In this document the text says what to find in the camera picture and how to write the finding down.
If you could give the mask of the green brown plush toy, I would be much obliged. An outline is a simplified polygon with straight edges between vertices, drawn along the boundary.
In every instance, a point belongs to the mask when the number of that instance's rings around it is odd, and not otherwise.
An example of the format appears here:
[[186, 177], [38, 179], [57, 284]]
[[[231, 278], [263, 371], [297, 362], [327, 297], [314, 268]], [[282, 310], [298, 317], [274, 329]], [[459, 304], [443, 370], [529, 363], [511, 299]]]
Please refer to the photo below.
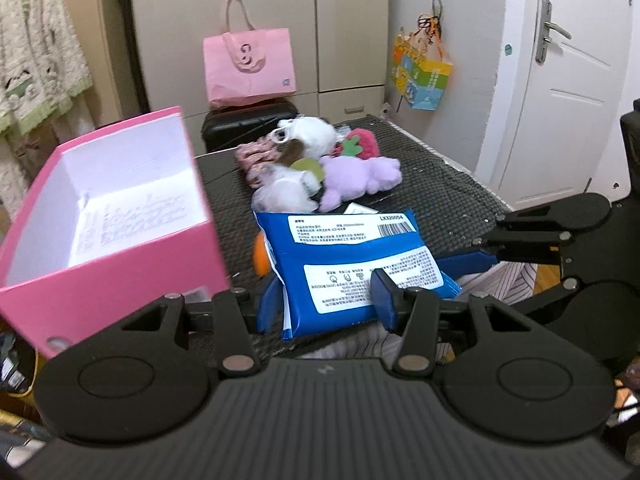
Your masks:
[[278, 147], [277, 163], [298, 171], [310, 171], [319, 182], [324, 180], [324, 171], [318, 160], [304, 155], [305, 145], [297, 139], [289, 140]]

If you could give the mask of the blue wet wipes pack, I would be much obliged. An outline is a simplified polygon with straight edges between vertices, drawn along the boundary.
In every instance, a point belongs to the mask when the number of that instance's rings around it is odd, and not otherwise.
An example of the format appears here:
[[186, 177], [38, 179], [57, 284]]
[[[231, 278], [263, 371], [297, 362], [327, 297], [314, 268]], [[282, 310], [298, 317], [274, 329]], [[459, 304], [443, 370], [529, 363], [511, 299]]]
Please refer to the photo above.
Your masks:
[[283, 284], [282, 337], [342, 330], [376, 318], [372, 272], [401, 288], [454, 299], [461, 287], [442, 272], [410, 210], [387, 214], [279, 214], [257, 211], [274, 273]]

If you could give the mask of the pink storage box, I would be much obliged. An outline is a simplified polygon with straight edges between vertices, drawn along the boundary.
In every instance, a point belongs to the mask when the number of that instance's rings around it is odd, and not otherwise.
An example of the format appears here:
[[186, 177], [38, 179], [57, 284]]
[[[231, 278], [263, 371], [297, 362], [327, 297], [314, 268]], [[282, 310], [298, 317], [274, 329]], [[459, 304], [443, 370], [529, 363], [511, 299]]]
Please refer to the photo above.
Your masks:
[[1, 314], [56, 356], [158, 297], [229, 287], [177, 107], [58, 146], [1, 247]]

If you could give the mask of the beige wardrobe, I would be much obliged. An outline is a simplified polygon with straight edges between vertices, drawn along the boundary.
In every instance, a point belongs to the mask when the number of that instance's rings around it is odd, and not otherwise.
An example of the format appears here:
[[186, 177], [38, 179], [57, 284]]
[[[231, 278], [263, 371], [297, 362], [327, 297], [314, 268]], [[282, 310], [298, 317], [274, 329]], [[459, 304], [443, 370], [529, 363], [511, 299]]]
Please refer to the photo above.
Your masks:
[[341, 122], [382, 108], [390, 0], [131, 0], [151, 110], [181, 107], [200, 128], [208, 111], [202, 42], [224, 22], [290, 32], [304, 114]]

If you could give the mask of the pink patterned fabric scrunchie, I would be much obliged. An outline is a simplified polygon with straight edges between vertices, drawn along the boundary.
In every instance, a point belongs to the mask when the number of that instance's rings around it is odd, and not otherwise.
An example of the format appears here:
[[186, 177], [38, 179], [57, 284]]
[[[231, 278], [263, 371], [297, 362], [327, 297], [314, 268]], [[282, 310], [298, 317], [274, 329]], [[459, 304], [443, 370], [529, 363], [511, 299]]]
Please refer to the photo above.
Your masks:
[[256, 141], [240, 144], [234, 151], [234, 157], [245, 174], [247, 184], [251, 188], [259, 188], [260, 170], [265, 164], [276, 162], [280, 152], [273, 140], [263, 136]]

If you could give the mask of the colorful hanging paper bag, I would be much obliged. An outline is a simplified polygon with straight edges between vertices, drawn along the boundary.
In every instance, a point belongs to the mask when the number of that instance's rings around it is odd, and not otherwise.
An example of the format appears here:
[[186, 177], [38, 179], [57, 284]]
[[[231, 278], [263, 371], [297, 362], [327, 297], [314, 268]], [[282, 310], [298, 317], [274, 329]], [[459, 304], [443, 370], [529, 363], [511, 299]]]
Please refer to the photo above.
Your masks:
[[438, 109], [454, 69], [442, 41], [442, 0], [416, 19], [412, 32], [399, 29], [394, 39], [390, 81], [413, 110]]

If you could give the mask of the white round plush toy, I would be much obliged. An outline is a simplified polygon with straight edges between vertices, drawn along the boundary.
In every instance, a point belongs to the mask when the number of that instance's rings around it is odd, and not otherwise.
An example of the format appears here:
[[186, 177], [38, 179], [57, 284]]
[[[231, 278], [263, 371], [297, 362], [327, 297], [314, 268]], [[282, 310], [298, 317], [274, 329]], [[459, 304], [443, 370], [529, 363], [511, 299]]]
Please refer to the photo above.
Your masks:
[[279, 145], [300, 141], [304, 157], [320, 159], [333, 151], [337, 133], [332, 125], [319, 117], [298, 116], [280, 120], [277, 128], [268, 134], [268, 139]]

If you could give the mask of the white fluffy mesh item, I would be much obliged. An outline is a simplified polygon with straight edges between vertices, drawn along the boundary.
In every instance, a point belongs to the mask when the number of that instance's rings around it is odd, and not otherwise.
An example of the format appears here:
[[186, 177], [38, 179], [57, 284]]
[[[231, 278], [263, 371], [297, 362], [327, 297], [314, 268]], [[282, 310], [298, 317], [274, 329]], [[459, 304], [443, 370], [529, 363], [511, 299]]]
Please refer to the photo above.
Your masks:
[[252, 196], [254, 211], [312, 214], [318, 210], [314, 196], [321, 184], [311, 171], [270, 162], [259, 169], [256, 179], [258, 188]]

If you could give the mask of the orange ball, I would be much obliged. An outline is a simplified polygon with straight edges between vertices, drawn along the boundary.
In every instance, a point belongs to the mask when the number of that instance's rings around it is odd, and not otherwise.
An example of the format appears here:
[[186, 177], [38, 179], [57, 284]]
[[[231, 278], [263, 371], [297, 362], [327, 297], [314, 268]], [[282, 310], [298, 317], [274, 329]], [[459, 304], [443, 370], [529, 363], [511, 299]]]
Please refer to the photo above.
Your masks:
[[253, 266], [256, 275], [260, 278], [271, 272], [269, 247], [263, 232], [259, 232], [254, 240]]

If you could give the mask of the red strawberry plush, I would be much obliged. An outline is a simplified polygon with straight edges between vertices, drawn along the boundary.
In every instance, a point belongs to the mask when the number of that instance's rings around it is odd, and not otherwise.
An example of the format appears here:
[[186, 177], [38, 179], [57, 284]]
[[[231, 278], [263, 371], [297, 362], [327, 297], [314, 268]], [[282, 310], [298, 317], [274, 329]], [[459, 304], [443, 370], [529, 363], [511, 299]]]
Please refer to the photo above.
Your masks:
[[360, 159], [381, 155], [374, 133], [368, 129], [356, 128], [346, 133], [334, 146], [333, 156], [352, 156]]

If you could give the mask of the white door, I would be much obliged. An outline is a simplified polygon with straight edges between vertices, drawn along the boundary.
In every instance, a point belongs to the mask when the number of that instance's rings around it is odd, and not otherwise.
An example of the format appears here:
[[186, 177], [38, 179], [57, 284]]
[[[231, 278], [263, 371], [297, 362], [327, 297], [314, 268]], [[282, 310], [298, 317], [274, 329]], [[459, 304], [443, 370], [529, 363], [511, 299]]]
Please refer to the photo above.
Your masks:
[[521, 66], [491, 183], [514, 209], [584, 192], [620, 104], [632, 32], [632, 0], [550, 0], [557, 32], [535, 61], [541, 0], [524, 0]]

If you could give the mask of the white green knitted cardigan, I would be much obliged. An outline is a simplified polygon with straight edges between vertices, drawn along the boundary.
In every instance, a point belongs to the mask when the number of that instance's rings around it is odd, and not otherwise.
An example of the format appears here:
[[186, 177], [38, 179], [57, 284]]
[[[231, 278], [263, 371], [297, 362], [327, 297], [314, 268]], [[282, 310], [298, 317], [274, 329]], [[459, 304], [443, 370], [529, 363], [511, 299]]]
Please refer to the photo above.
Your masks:
[[66, 114], [93, 86], [64, 0], [1, 0], [1, 132]]

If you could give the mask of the black suitcase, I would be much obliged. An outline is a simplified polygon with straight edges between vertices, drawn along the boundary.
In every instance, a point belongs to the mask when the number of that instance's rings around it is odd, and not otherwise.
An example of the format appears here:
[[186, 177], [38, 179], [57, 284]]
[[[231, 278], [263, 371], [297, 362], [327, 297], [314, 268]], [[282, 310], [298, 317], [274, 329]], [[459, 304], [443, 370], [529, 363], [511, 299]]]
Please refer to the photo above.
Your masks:
[[204, 119], [201, 137], [207, 153], [253, 142], [277, 128], [278, 122], [298, 116], [286, 99], [212, 110]]

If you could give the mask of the black mesh table mat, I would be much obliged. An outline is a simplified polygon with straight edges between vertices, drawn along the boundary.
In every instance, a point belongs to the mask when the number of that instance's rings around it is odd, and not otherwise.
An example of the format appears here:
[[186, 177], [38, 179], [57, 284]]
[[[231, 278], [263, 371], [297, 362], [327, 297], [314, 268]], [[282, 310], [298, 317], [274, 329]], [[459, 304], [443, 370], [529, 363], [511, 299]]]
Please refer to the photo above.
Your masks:
[[[371, 130], [383, 155], [399, 159], [402, 182], [390, 192], [365, 197], [361, 205], [381, 212], [412, 210], [422, 240], [435, 256], [469, 248], [472, 241], [490, 231], [497, 214], [508, 207], [465, 170], [451, 165], [409, 133], [386, 120], [369, 115], [354, 119], [352, 127]], [[232, 150], [222, 150], [196, 159], [224, 263], [234, 286], [254, 290], [258, 277], [253, 268], [253, 246], [258, 232], [250, 210], [250, 188]], [[347, 330], [284, 341], [282, 324], [252, 338], [258, 356], [322, 359], [393, 359], [400, 339], [381, 325], [368, 323]]]

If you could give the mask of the purple plush toy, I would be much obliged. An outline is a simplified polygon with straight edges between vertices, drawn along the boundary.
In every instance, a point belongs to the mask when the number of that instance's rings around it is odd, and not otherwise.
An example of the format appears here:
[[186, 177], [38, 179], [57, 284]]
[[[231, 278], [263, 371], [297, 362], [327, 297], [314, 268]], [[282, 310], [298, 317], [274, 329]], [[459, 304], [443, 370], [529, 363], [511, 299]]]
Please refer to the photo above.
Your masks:
[[402, 181], [397, 158], [323, 156], [320, 165], [324, 172], [320, 212], [330, 212], [343, 202], [356, 200], [366, 194], [389, 191]]

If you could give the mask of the pink tote bag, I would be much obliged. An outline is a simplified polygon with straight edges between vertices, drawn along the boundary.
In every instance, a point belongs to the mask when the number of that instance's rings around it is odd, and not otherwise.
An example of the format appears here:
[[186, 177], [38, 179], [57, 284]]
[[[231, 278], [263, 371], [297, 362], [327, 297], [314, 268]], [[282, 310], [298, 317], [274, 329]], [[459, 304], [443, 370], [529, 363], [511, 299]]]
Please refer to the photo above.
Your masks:
[[297, 90], [290, 31], [246, 29], [232, 32], [230, 8], [243, 0], [226, 0], [220, 34], [203, 40], [205, 87], [213, 110], [292, 96]]

